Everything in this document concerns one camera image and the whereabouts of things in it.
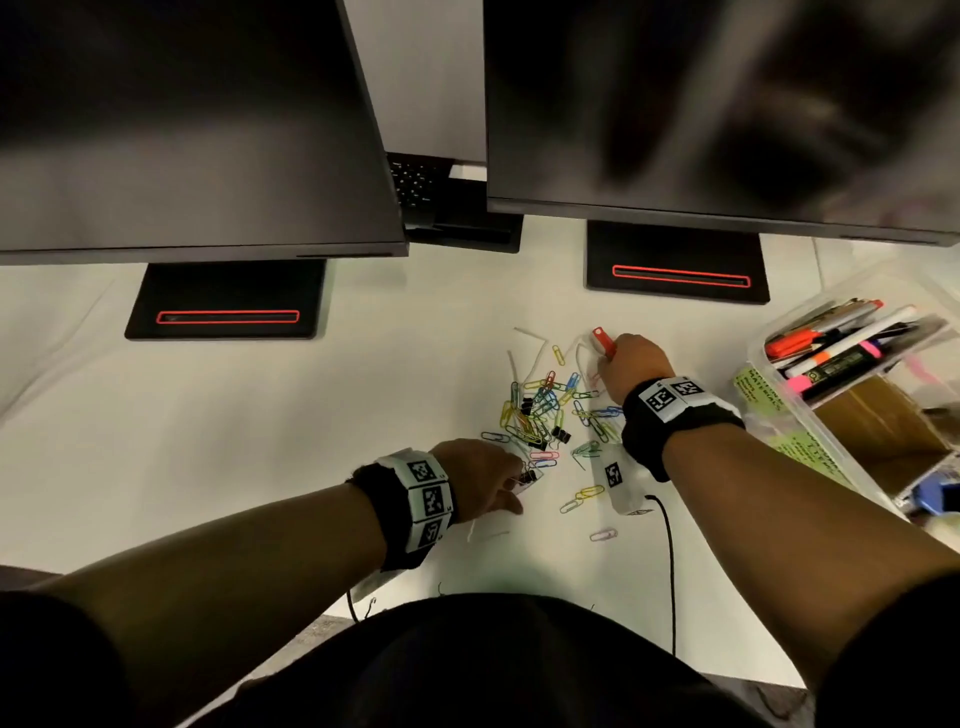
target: keyboard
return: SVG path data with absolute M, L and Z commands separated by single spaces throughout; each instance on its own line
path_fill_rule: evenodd
M 434 212 L 443 185 L 450 177 L 453 160 L 417 155 L 387 155 L 400 206 Z

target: monitor base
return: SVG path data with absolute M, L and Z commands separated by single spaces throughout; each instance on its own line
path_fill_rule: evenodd
M 312 339 L 326 261 L 151 263 L 126 336 L 179 339 Z
M 587 223 L 586 287 L 654 296 L 769 303 L 760 236 Z

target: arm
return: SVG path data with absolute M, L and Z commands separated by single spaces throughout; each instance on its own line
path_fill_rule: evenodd
M 489 443 L 433 450 L 458 522 L 522 513 L 521 462 Z M 349 484 L 205 523 L 36 589 L 80 607 L 120 654 L 141 724 L 174 725 L 242 679 L 379 569 L 367 497 Z
M 617 339 L 602 374 L 618 403 L 640 382 L 674 375 L 640 336 Z M 733 425 L 675 433 L 663 464 L 734 586 L 812 687 L 896 597 L 960 570 L 960 555 L 919 528 Z

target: red marker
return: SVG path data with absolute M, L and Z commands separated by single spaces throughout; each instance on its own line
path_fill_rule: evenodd
M 613 359 L 616 356 L 616 344 L 602 328 L 597 327 L 593 330 L 593 338 L 603 348 L 603 353 L 608 359 Z

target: cord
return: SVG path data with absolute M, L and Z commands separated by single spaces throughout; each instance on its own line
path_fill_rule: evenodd
M 350 616 L 353 617 L 353 623 L 359 624 L 360 620 L 357 618 L 357 613 L 353 611 L 353 597 L 350 596 L 349 589 L 347 589 L 347 606 L 350 608 Z
M 656 496 L 647 496 L 647 500 L 655 500 L 660 506 L 660 512 L 663 513 L 663 524 L 666 526 L 666 542 L 670 549 L 670 629 L 673 633 L 671 652 L 674 657 L 677 656 L 677 589 L 674 579 L 673 563 L 673 532 L 670 530 L 670 518 L 666 515 L 666 506 L 663 501 Z

